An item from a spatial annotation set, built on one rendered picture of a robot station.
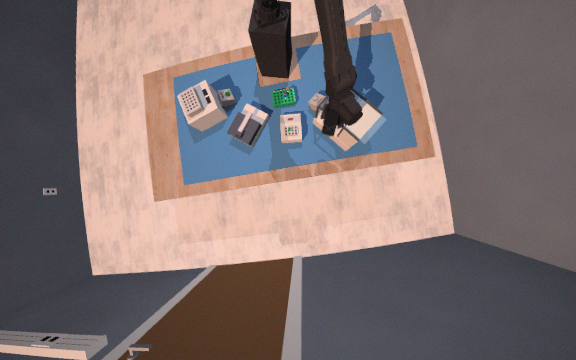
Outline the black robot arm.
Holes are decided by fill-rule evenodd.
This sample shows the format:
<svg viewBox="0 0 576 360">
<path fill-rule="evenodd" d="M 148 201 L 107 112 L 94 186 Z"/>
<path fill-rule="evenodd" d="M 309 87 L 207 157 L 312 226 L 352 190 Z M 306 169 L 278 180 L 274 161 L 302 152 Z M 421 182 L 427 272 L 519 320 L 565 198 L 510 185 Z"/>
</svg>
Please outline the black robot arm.
<svg viewBox="0 0 576 360">
<path fill-rule="evenodd" d="M 253 9 L 253 13 L 259 28 L 286 20 L 280 1 L 256 1 L 258 7 Z M 314 0 L 314 3 L 324 52 L 325 93 L 329 97 L 329 107 L 338 110 L 332 111 L 328 105 L 325 108 L 326 119 L 322 134 L 331 137 L 335 134 L 338 122 L 342 123 L 344 120 L 351 126 L 362 117 L 363 113 L 362 107 L 351 92 L 356 83 L 357 73 L 355 66 L 352 65 L 347 42 L 343 0 Z"/>
</svg>

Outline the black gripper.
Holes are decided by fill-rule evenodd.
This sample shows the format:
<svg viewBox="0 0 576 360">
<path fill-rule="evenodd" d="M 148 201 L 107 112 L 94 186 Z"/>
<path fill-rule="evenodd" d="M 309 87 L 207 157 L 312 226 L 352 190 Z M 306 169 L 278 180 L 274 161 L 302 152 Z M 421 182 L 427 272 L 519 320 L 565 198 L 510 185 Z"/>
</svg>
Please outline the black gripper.
<svg viewBox="0 0 576 360">
<path fill-rule="evenodd" d="M 324 108 L 323 108 L 323 111 L 322 111 L 322 114 L 321 114 L 321 120 L 322 120 L 322 119 L 325 119 L 325 118 L 324 118 L 324 110 L 325 110 L 326 105 L 327 105 L 327 104 L 324 105 Z M 329 107 L 329 108 L 330 108 L 330 107 Z M 333 109 L 331 109 L 331 108 L 330 108 L 330 110 L 337 112 L 337 110 L 333 110 Z M 344 126 L 344 124 L 346 124 L 346 122 L 345 122 L 344 120 L 342 121 L 342 123 L 338 123 L 338 124 L 337 124 L 337 125 L 338 125 L 337 129 L 342 128 L 342 127 Z"/>
</svg>

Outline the green tube rack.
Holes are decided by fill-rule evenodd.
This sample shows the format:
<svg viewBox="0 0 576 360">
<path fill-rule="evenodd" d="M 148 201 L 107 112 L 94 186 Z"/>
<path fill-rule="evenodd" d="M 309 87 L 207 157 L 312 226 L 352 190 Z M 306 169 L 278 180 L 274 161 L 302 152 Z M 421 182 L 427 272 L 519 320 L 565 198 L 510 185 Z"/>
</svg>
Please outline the green tube rack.
<svg viewBox="0 0 576 360">
<path fill-rule="evenodd" d="M 283 94 L 284 91 L 286 92 L 286 99 L 284 98 L 284 94 Z M 278 90 L 278 91 L 272 91 L 272 99 L 273 99 L 274 108 L 294 105 L 294 104 L 296 104 L 294 88 L 289 88 L 289 92 L 287 92 L 286 89 Z"/>
</svg>

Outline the blue bench mat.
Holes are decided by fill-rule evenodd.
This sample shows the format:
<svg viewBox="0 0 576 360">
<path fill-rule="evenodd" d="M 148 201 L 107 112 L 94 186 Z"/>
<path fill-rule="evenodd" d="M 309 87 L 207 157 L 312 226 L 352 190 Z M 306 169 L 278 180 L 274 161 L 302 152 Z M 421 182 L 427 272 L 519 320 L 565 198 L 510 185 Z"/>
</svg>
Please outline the blue bench mat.
<svg viewBox="0 0 576 360">
<path fill-rule="evenodd" d="M 377 107 L 385 123 L 363 144 L 343 150 L 322 134 L 308 107 L 318 93 L 327 96 L 323 44 L 296 48 L 301 79 L 259 87 L 255 57 L 173 78 L 178 140 L 184 185 L 418 147 L 405 85 L 392 34 L 347 39 L 357 78 L 354 85 Z M 237 101 L 227 119 L 203 132 L 190 126 L 178 95 L 206 80 L 216 91 L 230 89 Z M 272 91 L 294 87 L 296 104 L 274 108 Z M 269 119 L 253 147 L 227 133 L 246 104 Z M 280 115 L 300 114 L 302 142 L 282 143 Z"/>
</svg>

